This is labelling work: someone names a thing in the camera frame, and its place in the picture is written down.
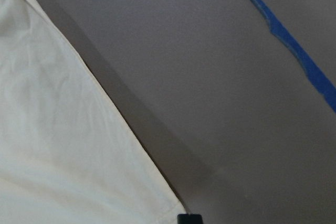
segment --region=white fabric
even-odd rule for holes
[[[0,0],[0,223],[176,223],[185,212],[35,0]]]

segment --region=cloth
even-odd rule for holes
[[[0,223],[176,223],[185,210],[36,0],[0,0]]]

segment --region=gray table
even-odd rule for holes
[[[336,116],[249,0],[38,0],[192,212],[334,223]],[[265,0],[336,83],[334,0]]]

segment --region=blue painter's tape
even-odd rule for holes
[[[269,29],[298,59],[309,81],[323,95],[329,106],[336,112],[336,89],[305,50],[281,24],[262,0],[251,0],[265,17]]]

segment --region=black object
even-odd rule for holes
[[[203,224],[202,215],[178,215],[177,224]]]

